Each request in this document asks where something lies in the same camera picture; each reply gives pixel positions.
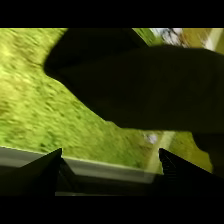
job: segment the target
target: gray surface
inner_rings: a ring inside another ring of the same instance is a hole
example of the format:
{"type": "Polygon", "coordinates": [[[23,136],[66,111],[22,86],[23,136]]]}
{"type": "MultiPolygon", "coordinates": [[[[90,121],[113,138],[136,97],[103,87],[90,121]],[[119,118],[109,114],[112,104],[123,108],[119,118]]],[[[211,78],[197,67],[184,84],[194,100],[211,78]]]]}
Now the gray surface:
{"type": "MultiPolygon", "coordinates": [[[[21,167],[42,156],[44,154],[0,147],[0,166],[21,167]]],[[[152,183],[155,178],[155,175],[142,170],[116,167],[109,164],[97,164],[77,159],[64,159],[77,175],[139,183],[152,183]]]]}

